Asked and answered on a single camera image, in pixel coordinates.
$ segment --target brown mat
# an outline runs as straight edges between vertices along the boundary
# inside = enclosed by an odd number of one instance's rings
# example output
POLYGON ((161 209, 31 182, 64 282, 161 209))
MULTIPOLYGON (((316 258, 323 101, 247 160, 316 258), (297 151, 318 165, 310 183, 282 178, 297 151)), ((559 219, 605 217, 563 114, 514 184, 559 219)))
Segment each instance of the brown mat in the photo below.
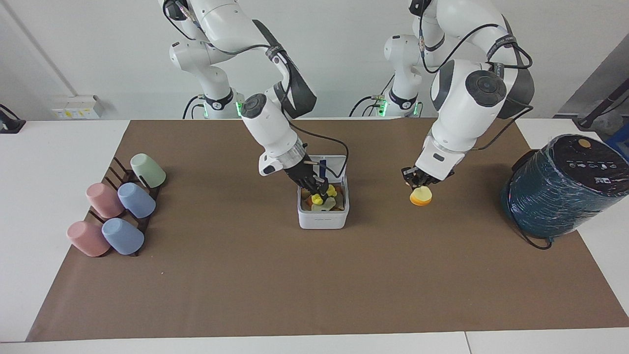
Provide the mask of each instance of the brown mat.
POLYGON ((352 148, 344 229, 299 228, 296 187, 258 175, 242 122, 131 122, 116 155, 146 152, 169 179, 145 247, 71 248, 28 341, 629 326, 577 233, 538 251, 503 217, 499 190, 528 150, 516 128, 418 208, 399 170, 432 120, 296 123, 352 148))

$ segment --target black lid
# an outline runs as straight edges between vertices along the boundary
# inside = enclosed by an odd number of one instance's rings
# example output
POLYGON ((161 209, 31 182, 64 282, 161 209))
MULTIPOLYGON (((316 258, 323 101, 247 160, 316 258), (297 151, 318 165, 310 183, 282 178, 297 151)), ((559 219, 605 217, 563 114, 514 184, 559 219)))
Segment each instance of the black lid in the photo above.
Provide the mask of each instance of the black lid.
POLYGON ((602 142, 565 135, 551 147, 551 157, 566 176, 594 191, 611 197, 629 191, 629 164, 602 142))

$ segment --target black circular joint cap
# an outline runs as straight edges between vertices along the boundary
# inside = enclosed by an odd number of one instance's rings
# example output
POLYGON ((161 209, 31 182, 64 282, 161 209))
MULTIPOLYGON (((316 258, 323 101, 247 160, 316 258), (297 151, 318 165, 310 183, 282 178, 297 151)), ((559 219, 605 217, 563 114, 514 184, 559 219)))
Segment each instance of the black circular joint cap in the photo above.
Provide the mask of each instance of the black circular joint cap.
POLYGON ((245 118, 255 118, 262 113, 262 109, 264 109, 264 105, 266 104, 267 97, 262 93, 257 93, 245 101, 240 113, 245 118))
POLYGON ((502 102, 507 94, 504 81, 491 71, 477 70, 465 80, 467 92, 483 107, 493 107, 502 102))

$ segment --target white wall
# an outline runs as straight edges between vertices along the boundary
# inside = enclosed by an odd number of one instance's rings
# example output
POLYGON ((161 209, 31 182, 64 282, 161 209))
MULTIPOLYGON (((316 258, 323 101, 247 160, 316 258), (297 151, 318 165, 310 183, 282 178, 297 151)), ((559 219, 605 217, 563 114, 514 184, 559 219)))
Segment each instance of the white wall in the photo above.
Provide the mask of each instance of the white wall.
MULTIPOLYGON (((156 0, 0 0, 28 27, 41 48, 79 94, 96 94, 110 119, 179 118, 196 80, 170 63, 168 47, 182 37, 156 0)), ((552 117, 629 32, 629 1, 494 0, 519 43, 535 59, 536 109, 552 117)), ((382 47, 389 35, 411 33, 408 0, 240 0, 287 48, 320 99, 311 116, 344 116, 361 97, 379 93, 392 70, 382 47)), ((48 72, 23 60, 23 45, 0 23, 0 100, 31 119, 63 90, 48 72), (24 93, 39 97, 34 104, 24 93)), ((471 48, 460 56, 482 55, 471 48)), ((259 52, 220 65, 233 87, 248 96, 280 80, 259 52)), ((431 77, 420 98, 429 102, 431 77)), ((435 116, 431 104, 425 115, 435 116)))

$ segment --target green indicator light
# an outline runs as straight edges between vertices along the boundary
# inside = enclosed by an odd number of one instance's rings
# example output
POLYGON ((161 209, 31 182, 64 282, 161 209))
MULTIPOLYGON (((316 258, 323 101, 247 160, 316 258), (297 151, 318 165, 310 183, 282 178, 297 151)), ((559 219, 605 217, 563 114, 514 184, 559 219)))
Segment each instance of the green indicator light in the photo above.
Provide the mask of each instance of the green indicator light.
POLYGON ((378 110, 378 115, 380 117, 385 117, 387 114, 387 107, 389 106, 389 102, 385 101, 380 105, 380 109, 378 110))
POLYGON ((242 117, 242 103, 236 102, 236 111, 238 112, 238 116, 242 117))

